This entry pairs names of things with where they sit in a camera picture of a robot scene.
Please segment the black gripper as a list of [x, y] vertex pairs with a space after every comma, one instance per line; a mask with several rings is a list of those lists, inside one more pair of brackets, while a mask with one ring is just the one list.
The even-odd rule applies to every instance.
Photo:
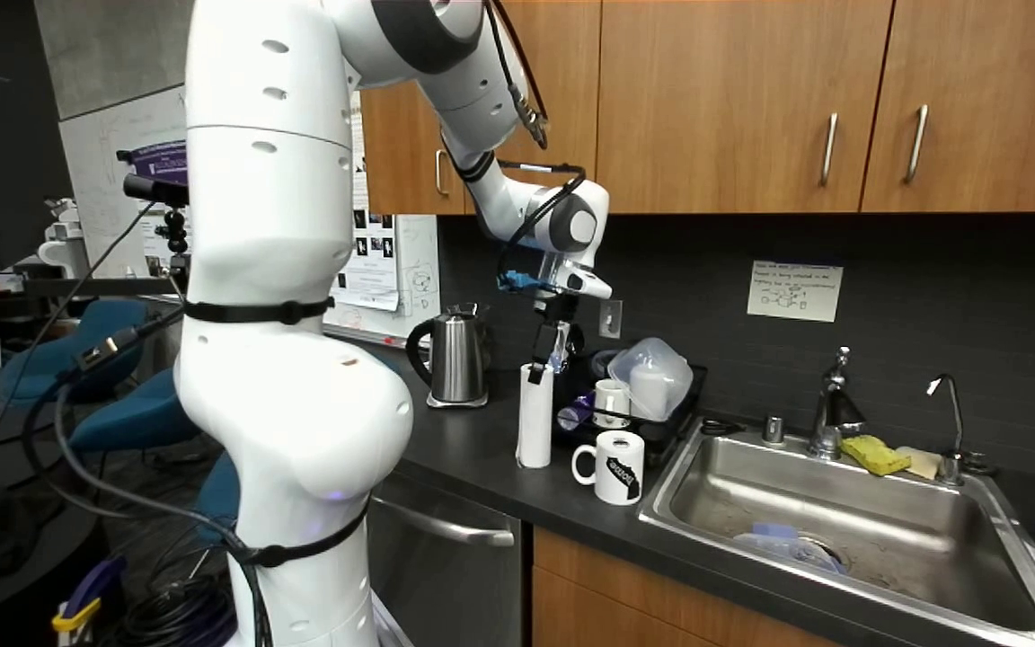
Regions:
[[576, 313], [577, 313], [576, 294], [550, 294], [537, 304], [537, 318], [539, 318], [539, 328], [531, 338], [537, 359], [557, 365], [583, 342], [583, 334], [576, 331]]

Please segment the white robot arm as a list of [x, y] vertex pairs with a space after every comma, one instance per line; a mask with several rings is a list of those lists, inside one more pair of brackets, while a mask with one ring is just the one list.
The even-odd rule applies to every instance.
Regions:
[[171, 384], [236, 470], [235, 647], [376, 647], [365, 507], [413, 396], [322, 331], [353, 254], [353, 94], [410, 82], [490, 234], [541, 254], [539, 293], [605, 300], [611, 195], [519, 179], [539, 133], [500, 0], [194, 0], [186, 32], [189, 282]]

